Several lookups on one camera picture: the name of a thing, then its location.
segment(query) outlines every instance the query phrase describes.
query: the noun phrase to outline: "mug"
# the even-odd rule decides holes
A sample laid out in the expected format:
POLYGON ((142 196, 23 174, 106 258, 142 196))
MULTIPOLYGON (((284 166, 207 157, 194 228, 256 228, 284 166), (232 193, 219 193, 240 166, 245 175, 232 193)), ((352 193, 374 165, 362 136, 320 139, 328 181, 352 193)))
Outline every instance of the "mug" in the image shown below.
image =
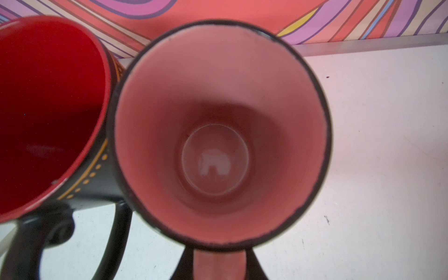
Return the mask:
POLYGON ((305 61, 275 35, 207 20, 147 46, 112 94, 110 156, 126 201, 186 245, 172 279, 266 279, 252 247, 310 206, 332 128, 305 61))
POLYGON ((46 246, 73 234, 74 210, 115 203, 93 279, 112 279, 132 211, 111 175, 105 118, 122 67, 83 26, 35 16, 0 26, 0 223, 17 233, 0 279, 39 279, 46 246))

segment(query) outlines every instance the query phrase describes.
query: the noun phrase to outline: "white surface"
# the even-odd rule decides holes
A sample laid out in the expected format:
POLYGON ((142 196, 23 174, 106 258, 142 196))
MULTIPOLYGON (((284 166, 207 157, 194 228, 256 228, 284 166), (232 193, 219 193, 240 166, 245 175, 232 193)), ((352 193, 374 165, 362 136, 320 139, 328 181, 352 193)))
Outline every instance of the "white surface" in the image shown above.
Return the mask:
MULTIPOLYGON (((306 60, 330 104, 332 162, 309 211, 255 250, 266 274, 448 279, 448 46, 306 60)), ((45 250, 42 279, 90 279, 112 218, 113 206, 76 212, 74 236, 45 250)), ((168 279, 182 250, 134 215, 116 279, 168 279)))

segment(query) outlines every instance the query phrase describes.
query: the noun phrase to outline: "colorful wall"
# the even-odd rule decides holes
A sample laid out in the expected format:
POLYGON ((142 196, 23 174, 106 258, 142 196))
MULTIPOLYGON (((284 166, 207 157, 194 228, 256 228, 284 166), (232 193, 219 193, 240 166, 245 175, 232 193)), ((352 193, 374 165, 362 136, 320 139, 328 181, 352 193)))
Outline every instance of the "colorful wall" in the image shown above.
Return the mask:
POLYGON ((119 58, 206 18, 250 22, 290 44, 448 31, 448 0, 0 0, 0 23, 38 14, 83 24, 119 58))

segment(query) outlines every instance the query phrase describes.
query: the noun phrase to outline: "blue stripe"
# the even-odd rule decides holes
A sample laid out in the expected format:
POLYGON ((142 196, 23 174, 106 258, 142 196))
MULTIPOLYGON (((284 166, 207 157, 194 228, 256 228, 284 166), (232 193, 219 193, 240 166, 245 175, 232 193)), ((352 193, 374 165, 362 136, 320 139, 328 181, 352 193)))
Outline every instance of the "blue stripe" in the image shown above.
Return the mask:
POLYGON ((2 15, 0 15, 0 20, 3 21, 3 22, 8 22, 9 21, 9 19, 3 17, 2 15))
POLYGON ((361 37, 361 39, 365 39, 370 32, 375 28, 376 24, 381 20, 381 18, 384 16, 384 14, 389 10, 389 7, 392 5, 394 0, 389 0, 389 2, 386 4, 386 7, 379 13, 379 16, 375 19, 375 21, 370 25, 367 32, 361 37))

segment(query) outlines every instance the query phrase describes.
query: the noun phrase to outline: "red mug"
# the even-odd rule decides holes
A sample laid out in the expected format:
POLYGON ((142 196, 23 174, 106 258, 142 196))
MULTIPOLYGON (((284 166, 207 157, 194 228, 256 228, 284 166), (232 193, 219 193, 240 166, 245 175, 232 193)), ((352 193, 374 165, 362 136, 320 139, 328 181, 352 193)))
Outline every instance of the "red mug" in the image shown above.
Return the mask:
POLYGON ((332 146, 305 61, 263 29, 222 20, 147 46, 112 94, 107 132, 126 201, 187 246, 172 279, 218 279, 209 257, 232 279, 266 278, 251 248, 303 215, 332 146))
POLYGON ((44 247, 73 234, 74 210, 115 203, 94 276, 112 279, 132 215, 111 175, 105 133, 122 68, 89 30, 60 17, 1 25, 0 53, 0 223, 18 227, 0 278, 38 279, 44 247))

